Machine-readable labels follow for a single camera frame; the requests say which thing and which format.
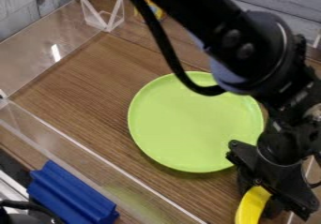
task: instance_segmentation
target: blue object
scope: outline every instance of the blue object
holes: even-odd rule
[[[52,161],[30,172],[29,195],[68,224],[112,224],[119,217],[112,203]]]

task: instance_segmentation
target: yellow handle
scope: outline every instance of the yellow handle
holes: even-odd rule
[[[247,191],[235,213],[235,224],[258,224],[270,197],[262,187],[252,187]]]

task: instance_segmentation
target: lime green plate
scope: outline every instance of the lime green plate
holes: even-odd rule
[[[188,72],[200,85],[210,73]],[[184,172],[214,172],[231,166],[230,140],[255,144],[263,118],[251,97],[226,93],[203,97],[167,75],[136,94],[128,112],[129,134],[141,151],[160,164]]]

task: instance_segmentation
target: wooden table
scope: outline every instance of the wooden table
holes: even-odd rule
[[[111,4],[111,0],[91,1],[101,9]],[[207,57],[194,47],[187,33],[170,19],[164,26],[187,70],[207,70]],[[309,62],[318,67],[317,61]],[[207,174],[176,172],[139,151],[128,133],[131,100],[151,80],[168,73],[143,24],[129,21],[112,34],[100,33],[12,100],[200,219],[230,224],[240,200],[235,168]],[[47,159],[18,142],[8,141],[2,148],[29,169],[41,168]],[[93,166],[88,169],[96,176],[104,175],[95,173]],[[286,220],[287,215],[282,215],[262,223],[286,223]],[[121,216],[117,223],[132,222]]]

